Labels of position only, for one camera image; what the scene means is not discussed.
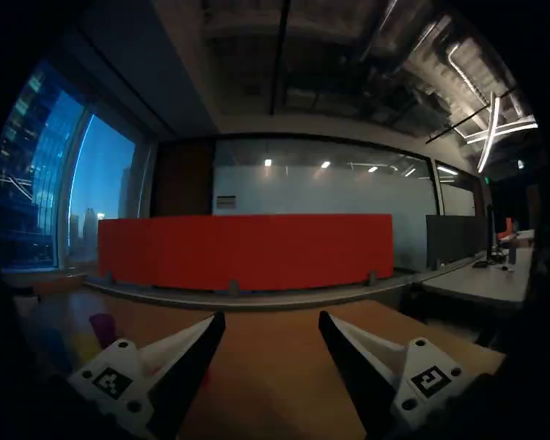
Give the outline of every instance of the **glass window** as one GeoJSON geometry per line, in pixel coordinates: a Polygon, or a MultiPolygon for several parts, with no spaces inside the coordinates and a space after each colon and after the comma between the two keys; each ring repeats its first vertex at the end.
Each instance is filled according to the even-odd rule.
{"type": "Polygon", "coordinates": [[[483,193],[478,177],[446,164],[436,164],[444,215],[484,216],[483,193]]]}
{"type": "Polygon", "coordinates": [[[70,91],[63,77],[43,62],[24,85],[4,124],[0,138],[2,268],[58,264],[56,213],[62,169],[84,111],[70,91]]]}
{"type": "Polygon", "coordinates": [[[213,195],[213,214],[223,216],[391,214],[395,267],[426,268],[426,215],[436,214],[426,160],[339,142],[224,140],[216,143],[213,195]]]}
{"type": "Polygon", "coordinates": [[[67,250],[74,261],[98,258],[98,221],[128,215],[135,143],[93,115],[71,187],[67,250]]]}

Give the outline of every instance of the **red divider panel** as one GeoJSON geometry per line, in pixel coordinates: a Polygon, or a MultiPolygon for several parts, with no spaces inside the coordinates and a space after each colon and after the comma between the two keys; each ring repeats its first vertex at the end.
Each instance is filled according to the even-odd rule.
{"type": "Polygon", "coordinates": [[[286,290],[393,275],[389,214],[102,220],[100,275],[142,285],[286,290]]]}

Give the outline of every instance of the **ceiling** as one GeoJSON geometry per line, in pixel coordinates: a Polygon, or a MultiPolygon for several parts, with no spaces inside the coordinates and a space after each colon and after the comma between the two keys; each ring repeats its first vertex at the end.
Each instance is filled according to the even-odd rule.
{"type": "MultiPolygon", "coordinates": [[[[280,1],[198,5],[225,113],[270,111],[274,99],[278,113],[350,117],[429,136],[484,107],[491,92],[516,87],[454,12],[428,0],[292,0],[278,62],[280,1]]],[[[516,89],[502,100],[500,123],[529,113],[516,89]]],[[[487,124],[485,109],[459,129],[468,135],[487,124]]]]}
{"type": "MultiPolygon", "coordinates": [[[[299,130],[320,115],[327,117],[320,125],[338,121],[336,129],[341,123],[342,133],[358,131],[359,138],[382,132],[370,141],[418,154],[438,158],[445,148],[460,149],[455,155],[470,170],[483,142],[466,145],[465,136],[487,128],[491,93],[502,96],[499,125],[532,113],[497,53],[442,2],[101,0],[80,27],[142,102],[132,102],[122,81],[108,81],[117,74],[94,67],[103,60],[80,50],[81,38],[69,39],[68,50],[115,86],[127,107],[143,107],[135,113],[158,125],[162,139],[228,133],[225,117],[277,115],[299,130]],[[463,120],[458,134],[424,146],[463,120]],[[396,145],[384,141],[388,133],[408,136],[400,134],[396,145]]],[[[253,130],[245,123],[238,131],[253,130]]],[[[310,130],[322,133],[318,124],[310,130]]]]}

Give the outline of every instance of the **yellow object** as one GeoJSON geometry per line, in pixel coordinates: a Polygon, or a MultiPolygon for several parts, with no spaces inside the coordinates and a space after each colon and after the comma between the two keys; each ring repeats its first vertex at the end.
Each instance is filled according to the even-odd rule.
{"type": "Polygon", "coordinates": [[[87,364],[100,352],[100,344],[93,333],[76,333],[71,337],[71,344],[81,365],[87,364]]]}

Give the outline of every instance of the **sky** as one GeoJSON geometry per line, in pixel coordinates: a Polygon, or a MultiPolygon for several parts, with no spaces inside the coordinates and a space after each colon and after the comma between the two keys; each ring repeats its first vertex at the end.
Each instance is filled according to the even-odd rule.
{"type": "Polygon", "coordinates": [[[97,116],[89,122],[81,145],[73,177],[70,215],[79,216],[79,233],[87,208],[105,213],[107,219],[118,216],[122,172],[133,160],[134,143],[97,116]]]}

